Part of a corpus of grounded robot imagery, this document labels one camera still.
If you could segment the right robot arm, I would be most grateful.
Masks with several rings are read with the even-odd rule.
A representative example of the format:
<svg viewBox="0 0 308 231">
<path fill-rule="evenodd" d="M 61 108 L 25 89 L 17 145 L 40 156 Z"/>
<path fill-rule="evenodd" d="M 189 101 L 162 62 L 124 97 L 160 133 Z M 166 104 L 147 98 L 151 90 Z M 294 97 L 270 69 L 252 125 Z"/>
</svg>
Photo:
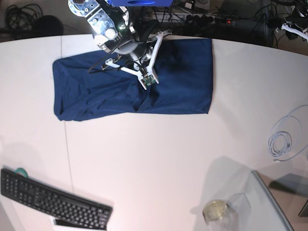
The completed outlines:
<svg viewBox="0 0 308 231">
<path fill-rule="evenodd" d="M 135 19 L 131 8 L 113 6 L 109 0 L 69 0 L 68 7 L 87 20 L 96 44 L 105 52 L 141 64 L 151 59 L 157 20 Z"/>
</svg>

